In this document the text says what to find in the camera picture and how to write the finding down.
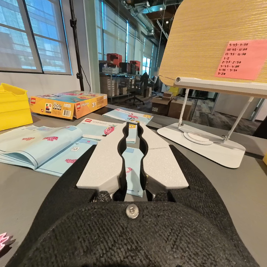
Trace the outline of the wooden book stand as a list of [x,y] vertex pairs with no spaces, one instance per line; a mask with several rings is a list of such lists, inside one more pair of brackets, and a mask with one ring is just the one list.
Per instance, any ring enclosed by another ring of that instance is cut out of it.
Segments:
[[157,133],[221,166],[239,168],[244,146],[229,138],[255,97],[266,98],[266,61],[255,81],[215,77],[229,41],[266,39],[266,1],[182,1],[175,13],[159,77],[168,86],[249,96],[231,130],[222,137],[182,123]]

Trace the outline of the closed booklet with bird print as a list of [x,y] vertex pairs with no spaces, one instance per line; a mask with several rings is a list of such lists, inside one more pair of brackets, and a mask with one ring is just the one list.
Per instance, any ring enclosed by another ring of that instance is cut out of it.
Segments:
[[[102,140],[118,127],[120,123],[112,123],[99,121],[95,119],[85,118],[80,122],[77,127],[81,129],[84,138],[90,138],[97,141]],[[129,134],[126,138],[126,142],[130,144],[136,143],[137,126],[135,124],[129,124]]]

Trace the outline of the metal ceiling ducts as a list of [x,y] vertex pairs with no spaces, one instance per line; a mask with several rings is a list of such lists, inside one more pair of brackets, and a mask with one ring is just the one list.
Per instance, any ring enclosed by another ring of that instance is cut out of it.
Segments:
[[148,39],[159,39],[160,34],[168,38],[174,15],[182,1],[134,1],[122,0],[121,4],[147,31]]

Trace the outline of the black office chair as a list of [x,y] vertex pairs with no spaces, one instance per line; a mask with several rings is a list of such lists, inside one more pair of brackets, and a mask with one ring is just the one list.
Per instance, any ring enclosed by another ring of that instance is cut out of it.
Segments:
[[126,99],[124,102],[126,103],[127,101],[132,101],[132,105],[137,106],[136,101],[142,103],[142,105],[145,105],[144,101],[142,101],[141,99],[139,99],[136,94],[138,92],[139,89],[142,89],[141,84],[133,84],[131,88],[129,88],[129,92],[131,93],[131,97],[129,97],[128,99]]

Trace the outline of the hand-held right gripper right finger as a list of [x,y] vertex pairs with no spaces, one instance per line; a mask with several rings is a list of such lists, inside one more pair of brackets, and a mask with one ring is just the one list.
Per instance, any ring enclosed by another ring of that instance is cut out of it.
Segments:
[[143,123],[137,124],[139,149],[143,153],[140,162],[140,184],[148,201],[158,192],[189,189],[189,184],[173,151],[177,149],[162,139]]

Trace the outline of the large window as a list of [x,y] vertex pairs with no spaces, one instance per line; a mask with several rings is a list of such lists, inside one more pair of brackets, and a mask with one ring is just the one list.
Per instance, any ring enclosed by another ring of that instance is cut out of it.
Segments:
[[72,75],[62,1],[0,1],[0,71]]

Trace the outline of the yellow plastic bin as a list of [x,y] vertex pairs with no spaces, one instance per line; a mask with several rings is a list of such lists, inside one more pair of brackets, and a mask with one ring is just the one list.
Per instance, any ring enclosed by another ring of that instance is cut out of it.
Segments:
[[0,85],[0,130],[33,123],[27,90],[6,83]]

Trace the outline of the orange toy set box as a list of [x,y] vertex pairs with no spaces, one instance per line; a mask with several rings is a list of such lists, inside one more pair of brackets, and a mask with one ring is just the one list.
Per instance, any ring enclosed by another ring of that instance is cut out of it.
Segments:
[[105,107],[108,104],[107,100],[107,94],[69,91],[33,96],[29,105],[33,113],[71,120]]

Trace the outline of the pink sticky note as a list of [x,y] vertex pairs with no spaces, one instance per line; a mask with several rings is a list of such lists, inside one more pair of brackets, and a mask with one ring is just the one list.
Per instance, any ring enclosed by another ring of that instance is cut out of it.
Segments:
[[214,76],[255,81],[266,57],[266,39],[229,41]]

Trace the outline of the open instruction booklet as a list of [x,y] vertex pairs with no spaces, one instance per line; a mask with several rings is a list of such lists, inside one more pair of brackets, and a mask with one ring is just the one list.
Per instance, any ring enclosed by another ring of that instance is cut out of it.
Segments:
[[51,128],[34,125],[20,127],[0,136],[1,162],[28,167],[37,172],[61,177],[89,148],[97,145],[117,124],[96,127],[86,135],[89,127],[68,125]]

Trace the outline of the pink scalloped plate assembly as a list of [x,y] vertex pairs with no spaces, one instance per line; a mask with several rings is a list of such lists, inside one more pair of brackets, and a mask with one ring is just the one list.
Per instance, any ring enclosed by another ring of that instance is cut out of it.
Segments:
[[0,234],[0,252],[15,241],[16,239],[13,239],[13,235],[8,235],[7,232]]

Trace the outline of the black jacket on chair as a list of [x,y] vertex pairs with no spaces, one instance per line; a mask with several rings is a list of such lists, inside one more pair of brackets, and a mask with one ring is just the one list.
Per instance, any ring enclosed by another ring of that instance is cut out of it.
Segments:
[[147,92],[147,87],[148,87],[148,79],[149,75],[147,72],[144,72],[144,74],[140,78],[140,87],[143,90],[143,97],[146,98],[146,92]]

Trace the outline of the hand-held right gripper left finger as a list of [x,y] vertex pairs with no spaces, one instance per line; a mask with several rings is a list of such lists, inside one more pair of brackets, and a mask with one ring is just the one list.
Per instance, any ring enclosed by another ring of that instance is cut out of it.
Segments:
[[96,145],[76,186],[80,189],[107,191],[115,201],[124,201],[127,192],[125,160],[128,122],[119,124],[114,131]]

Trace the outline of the cardboard box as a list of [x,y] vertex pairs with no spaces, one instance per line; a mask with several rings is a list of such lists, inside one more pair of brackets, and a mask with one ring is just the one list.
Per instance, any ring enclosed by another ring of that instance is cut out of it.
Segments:
[[[168,117],[179,119],[183,107],[183,100],[172,100],[170,102]],[[186,102],[182,120],[190,121],[193,114],[193,102]]]
[[171,100],[154,97],[151,99],[151,114],[167,116],[169,112]]

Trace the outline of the closed booklet with flamingo print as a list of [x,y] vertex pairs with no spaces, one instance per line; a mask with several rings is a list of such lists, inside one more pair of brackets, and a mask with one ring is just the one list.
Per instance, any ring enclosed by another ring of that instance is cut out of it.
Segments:
[[108,118],[114,118],[120,121],[129,122],[129,124],[143,123],[147,125],[153,118],[153,116],[143,113],[136,113],[131,111],[126,111],[123,109],[114,109],[110,112],[103,114],[103,116]]

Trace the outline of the black light stand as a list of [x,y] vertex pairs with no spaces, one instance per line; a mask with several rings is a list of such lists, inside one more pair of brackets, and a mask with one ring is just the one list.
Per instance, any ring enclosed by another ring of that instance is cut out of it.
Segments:
[[78,68],[78,72],[76,73],[76,78],[79,80],[80,90],[84,91],[82,67],[81,67],[79,47],[78,47],[78,37],[77,37],[77,19],[75,17],[75,13],[74,13],[73,0],[69,0],[69,7],[70,7],[70,13],[71,13],[70,26],[71,26],[72,31],[73,31],[76,61],[77,61],[77,68]]

